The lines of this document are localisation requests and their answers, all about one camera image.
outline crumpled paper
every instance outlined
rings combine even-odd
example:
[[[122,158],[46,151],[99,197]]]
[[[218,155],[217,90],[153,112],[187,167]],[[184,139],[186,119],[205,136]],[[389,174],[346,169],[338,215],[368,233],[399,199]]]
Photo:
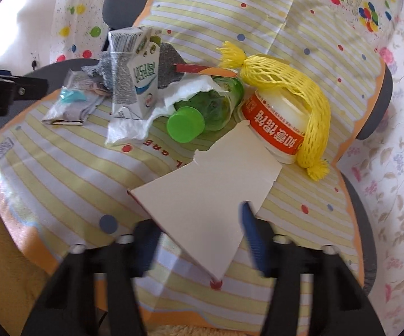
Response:
[[[132,141],[144,141],[149,135],[152,122],[160,116],[171,116],[176,112],[174,104],[187,101],[198,92],[223,89],[211,76],[185,74],[179,82],[173,82],[164,89],[159,89],[155,108],[144,120],[112,118],[108,125],[106,146],[127,144]]]

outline green bottle cap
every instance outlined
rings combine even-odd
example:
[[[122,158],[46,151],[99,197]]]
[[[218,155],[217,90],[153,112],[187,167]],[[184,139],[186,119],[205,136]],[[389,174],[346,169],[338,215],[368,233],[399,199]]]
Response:
[[[176,142],[188,143],[198,137],[205,129],[205,119],[194,107],[180,107],[166,124],[170,137]]]

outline red label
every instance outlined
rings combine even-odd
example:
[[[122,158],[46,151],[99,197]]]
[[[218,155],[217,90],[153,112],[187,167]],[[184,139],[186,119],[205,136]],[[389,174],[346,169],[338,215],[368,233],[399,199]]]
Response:
[[[303,142],[303,136],[294,131],[290,124],[254,93],[243,105],[242,113],[250,126],[269,144],[283,153],[294,155]]]

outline electrical outlet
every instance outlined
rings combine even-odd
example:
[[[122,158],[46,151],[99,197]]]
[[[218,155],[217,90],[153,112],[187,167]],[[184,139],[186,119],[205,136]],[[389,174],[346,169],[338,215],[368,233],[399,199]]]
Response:
[[[32,60],[35,60],[37,62],[37,68],[40,67],[40,56],[38,55],[38,53],[31,52],[31,57],[32,57]]]

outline floral wallpaper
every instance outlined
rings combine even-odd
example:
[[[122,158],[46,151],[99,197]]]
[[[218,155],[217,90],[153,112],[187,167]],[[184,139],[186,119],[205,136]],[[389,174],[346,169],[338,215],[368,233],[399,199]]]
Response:
[[[339,162],[369,216],[378,268],[369,298],[387,336],[404,329],[404,5],[379,50],[393,76],[393,96],[376,131],[355,141]]]

